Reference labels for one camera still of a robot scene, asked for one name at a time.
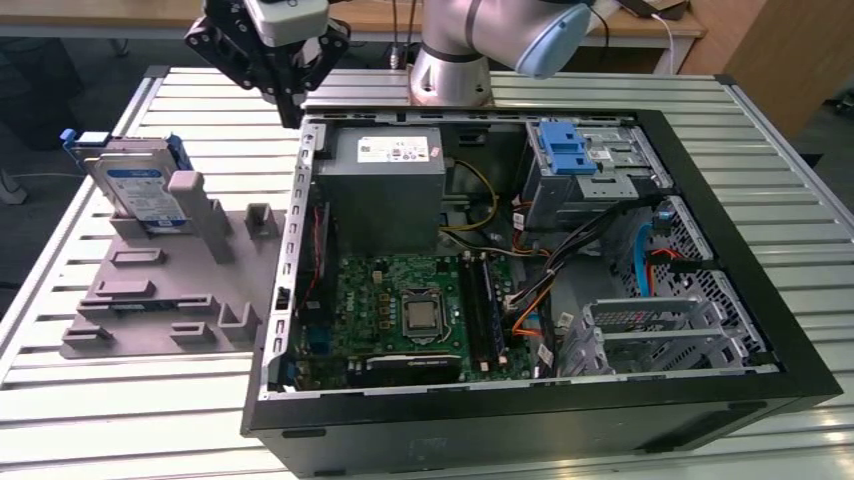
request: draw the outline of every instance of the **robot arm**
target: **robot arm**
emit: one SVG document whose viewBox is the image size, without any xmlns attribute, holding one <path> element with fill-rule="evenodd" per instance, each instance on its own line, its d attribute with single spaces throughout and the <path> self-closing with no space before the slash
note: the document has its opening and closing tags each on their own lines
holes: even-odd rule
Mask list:
<svg viewBox="0 0 854 480">
<path fill-rule="evenodd" d="M 245 90 L 276 104 L 281 125 L 299 128 L 305 92 L 320 86 L 349 45 L 349 26 L 328 17 L 341 0 L 205 0 L 184 42 Z M 305 40 L 319 54 L 305 60 Z"/>
<path fill-rule="evenodd" d="M 305 92 L 317 88 L 349 45 L 349 27 L 328 18 L 348 0 L 205 0 L 184 41 L 244 89 L 275 102 L 299 128 Z M 575 53 L 595 0 L 424 0 L 423 48 L 409 76 L 412 102 L 475 106 L 491 100 L 487 57 L 534 78 Z M 305 40 L 320 53 L 305 60 Z"/>
</svg>

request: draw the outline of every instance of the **aluminum extrusion table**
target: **aluminum extrusion table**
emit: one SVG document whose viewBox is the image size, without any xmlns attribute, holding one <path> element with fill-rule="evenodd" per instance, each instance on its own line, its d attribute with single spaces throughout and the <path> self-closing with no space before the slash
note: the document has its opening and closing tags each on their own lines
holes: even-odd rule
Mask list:
<svg viewBox="0 0 854 480">
<path fill-rule="evenodd" d="M 735 86 L 711 77 L 495 73 L 500 106 L 662 110 L 846 393 L 706 447 L 393 478 L 854 477 L 854 219 Z M 400 72 L 336 71 L 315 104 L 403 105 Z M 227 209 L 287 208 L 296 132 L 213 69 L 152 68 L 116 134 L 173 131 Z M 65 360 L 60 337 L 109 245 L 87 179 L 0 323 L 2 478 L 292 478 L 237 430 L 249 353 Z"/>
</svg>

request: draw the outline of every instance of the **ram slot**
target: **ram slot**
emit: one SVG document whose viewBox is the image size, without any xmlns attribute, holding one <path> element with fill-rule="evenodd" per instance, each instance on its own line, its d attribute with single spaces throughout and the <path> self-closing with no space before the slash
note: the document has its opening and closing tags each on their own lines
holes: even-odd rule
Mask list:
<svg viewBox="0 0 854 480">
<path fill-rule="evenodd" d="M 485 372 L 504 350 L 500 310 L 481 258 L 459 257 L 459 288 L 472 368 Z"/>
</svg>

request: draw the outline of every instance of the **yellow wire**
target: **yellow wire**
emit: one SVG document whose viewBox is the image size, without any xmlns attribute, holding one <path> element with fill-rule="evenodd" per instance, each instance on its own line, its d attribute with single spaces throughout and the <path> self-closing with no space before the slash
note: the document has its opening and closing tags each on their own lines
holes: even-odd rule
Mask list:
<svg viewBox="0 0 854 480">
<path fill-rule="evenodd" d="M 489 183 L 489 181 L 485 179 L 485 177 L 483 176 L 483 174 L 480 173 L 480 171 L 471 165 L 471 163 L 464 162 L 461 160 L 456 160 L 456 163 L 463 164 L 468 170 L 471 171 L 471 173 L 475 174 L 475 176 L 480 179 L 480 181 L 483 182 L 483 184 L 485 185 L 485 188 L 489 190 L 489 195 L 492 196 L 492 210 L 489 211 L 489 214 L 487 215 L 487 217 L 480 220 L 476 223 L 472 223 L 469 225 L 455 225 L 455 226 L 447 226 L 447 227 L 441 227 L 439 230 L 443 230 L 445 232 L 467 232 L 469 230 L 476 230 L 477 228 L 480 228 L 483 225 L 485 225 L 487 223 L 489 223 L 489 221 L 492 220 L 492 218 L 495 217 L 495 214 L 497 213 L 497 195 L 495 195 L 495 189 L 492 188 L 492 184 Z"/>
</svg>

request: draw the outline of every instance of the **desk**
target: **desk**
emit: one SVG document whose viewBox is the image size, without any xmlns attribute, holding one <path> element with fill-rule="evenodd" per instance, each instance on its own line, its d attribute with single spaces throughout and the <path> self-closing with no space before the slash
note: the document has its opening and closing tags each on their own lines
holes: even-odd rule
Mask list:
<svg viewBox="0 0 854 480">
<path fill-rule="evenodd" d="M 407 29 L 408 2 L 399 2 L 399 29 Z M 201 0 L 2 0 L 0 36 L 180 39 L 201 13 Z M 353 0 L 332 6 L 332 16 L 349 23 L 353 41 L 389 42 L 393 23 L 388 0 Z M 413 31 L 420 32 L 420 8 Z M 670 71 L 670 44 L 655 20 L 635 18 L 620 10 L 608 19 L 612 48 L 656 48 L 663 55 L 655 73 Z M 687 14 L 671 22 L 674 64 L 682 66 L 694 41 L 706 28 Z M 604 30 L 596 29 L 582 43 L 604 45 Z"/>
<path fill-rule="evenodd" d="M 447 470 L 431 478 L 846 477 L 854 219 L 740 90 L 707 76 L 594 74 L 535 81 L 495 73 L 492 86 L 499 106 L 664 113 L 846 393 L 692 452 Z M 332 72 L 308 101 L 404 105 L 405 98 L 403 72 L 348 70 Z M 145 78 L 115 134 L 163 129 L 184 138 L 227 210 L 252 202 L 288 209 L 299 137 L 279 127 L 275 107 L 256 92 L 213 69 L 175 68 Z M 109 245 L 111 211 L 87 179 L 0 323 L 0 470 L 13 470 L 4 480 L 292 479 L 260 443 L 237 434 L 249 353 L 60 357 L 60 338 Z"/>
</svg>

